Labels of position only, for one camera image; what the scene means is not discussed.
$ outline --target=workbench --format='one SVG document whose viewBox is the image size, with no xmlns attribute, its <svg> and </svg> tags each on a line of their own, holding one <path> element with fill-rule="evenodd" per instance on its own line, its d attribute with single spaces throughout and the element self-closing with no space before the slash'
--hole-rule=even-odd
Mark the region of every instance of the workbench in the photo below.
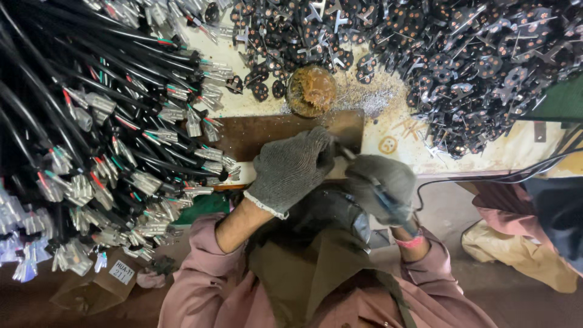
<svg viewBox="0 0 583 328">
<path fill-rule="evenodd" d="M 231 23 L 228 17 L 223 19 Z M 204 58 L 223 62 L 233 68 L 235 75 L 242 79 L 249 73 L 241 60 L 238 51 L 244 53 L 244 45 L 240 43 L 234 48 L 232 41 L 219 39 L 215 44 L 202 32 L 190 33 L 191 43 L 201 49 Z M 352 50 L 356 62 L 368 53 L 367 43 L 360 46 L 345 44 Z M 518 170 L 548 158 L 564 135 L 560 123 L 546 124 L 546 142 L 535 142 L 534 124 L 531 121 L 517 121 L 508 137 L 500 137 L 495 142 L 488 142 L 483 153 L 465 155 L 462 159 L 453 160 L 446 154 L 433 156 L 424 146 L 421 135 L 427 131 L 427 125 L 421 121 L 412 120 L 412 109 L 407 107 L 405 100 L 409 88 L 400 80 L 398 74 L 390 76 L 379 65 L 369 85 L 363 85 L 356 80 L 356 69 L 339 71 L 334 75 L 338 84 L 338 101 L 333 110 L 363 109 L 365 128 L 361 153 L 382 155 L 399 160 L 409 165 L 420 177 L 460 177 L 478 175 L 499 175 Z M 270 76 L 265 85 L 270 89 L 269 97 L 264 102 L 255 100 L 251 91 L 244 89 L 243 95 L 235 95 L 224 90 L 221 99 L 223 109 L 210 112 L 210 117 L 234 116 L 267 116 L 289 113 L 285 100 L 275 99 L 271 86 L 275 78 Z M 200 110 L 206 109 L 203 104 L 197 105 Z M 227 181 L 227 184 L 246 184 L 255 179 L 251 162 L 241 165 L 240 180 Z M 346 163 L 337 158 L 337 165 L 329 177 L 343 176 Z"/>
</svg>

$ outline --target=gray knit glove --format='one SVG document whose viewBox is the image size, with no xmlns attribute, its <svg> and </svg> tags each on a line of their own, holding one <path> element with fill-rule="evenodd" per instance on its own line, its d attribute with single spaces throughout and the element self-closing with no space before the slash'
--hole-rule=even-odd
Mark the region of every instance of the gray knit glove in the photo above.
<svg viewBox="0 0 583 328">
<path fill-rule="evenodd" d="M 383 225 L 402 226 L 412 213 L 411 198 L 417 176 L 407 164 L 378 155 L 359 155 L 346 169 L 350 191 L 356 202 Z M 399 204 L 392 215 L 380 205 L 367 178 L 377 179 Z"/>
<path fill-rule="evenodd" d="M 287 210 L 316 188 L 334 167 L 332 138 L 315 127 L 263 145 L 253 160 L 257 178 L 245 196 L 259 208 L 285 219 Z"/>
</svg>

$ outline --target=worker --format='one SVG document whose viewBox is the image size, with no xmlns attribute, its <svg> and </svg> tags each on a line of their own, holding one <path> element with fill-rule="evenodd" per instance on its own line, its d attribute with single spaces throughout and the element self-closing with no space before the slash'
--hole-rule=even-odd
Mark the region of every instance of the worker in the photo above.
<svg viewBox="0 0 583 328">
<path fill-rule="evenodd" d="M 174 273 L 159 327 L 496 326 L 464 297 L 443 243 L 423 227 L 408 233 L 358 181 L 375 176 L 410 208 L 416 177 L 408 166 L 359 156 L 343 193 L 322 184 L 333 165 L 322 127 L 265 144 L 257 179 L 233 212 L 192 224 L 191 252 Z M 369 261 L 366 229 L 355 228 L 367 214 L 390 224 L 401 278 Z"/>
</svg>

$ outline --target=green mat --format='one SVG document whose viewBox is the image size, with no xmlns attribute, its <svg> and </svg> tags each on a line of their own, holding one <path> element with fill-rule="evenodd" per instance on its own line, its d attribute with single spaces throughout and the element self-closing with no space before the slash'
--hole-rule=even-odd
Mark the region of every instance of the green mat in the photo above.
<svg viewBox="0 0 583 328">
<path fill-rule="evenodd" d="M 546 94 L 539 107 L 520 119 L 583 123 L 583 75 L 552 86 Z"/>
<path fill-rule="evenodd" d="M 182 212 L 178 220 L 172 222 L 173 225 L 192 224 L 194 220 L 203 214 L 223 212 L 228 214 L 229 202 L 223 194 L 200 195 L 194 197 L 192 206 Z"/>
</svg>

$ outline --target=pink jacket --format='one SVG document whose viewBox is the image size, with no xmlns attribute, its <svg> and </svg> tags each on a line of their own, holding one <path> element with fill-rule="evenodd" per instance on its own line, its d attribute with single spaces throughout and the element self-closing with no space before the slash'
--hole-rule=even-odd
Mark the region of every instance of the pink jacket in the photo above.
<svg viewBox="0 0 583 328">
<path fill-rule="evenodd" d="M 174 273 L 158 327 L 272 328 L 275 319 L 267 294 L 255 274 L 248 272 L 228 296 L 225 276 L 240 264 L 243 247 L 225 254 L 215 239 L 213 218 L 199 218 L 191 227 L 191 252 Z M 494 322 L 462 294 L 451 275 L 449 253 L 429 231 L 427 256 L 402 264 L 403 279 L 395 277 L 418 328 L 496 327 Z M 310 327 L 359 327 L 359 318 L 381 326 L 401 328 L 400 314 L 390 294 L 378 288 L 355 287 L 348 295 L 327 297 Z"/>
</svg>

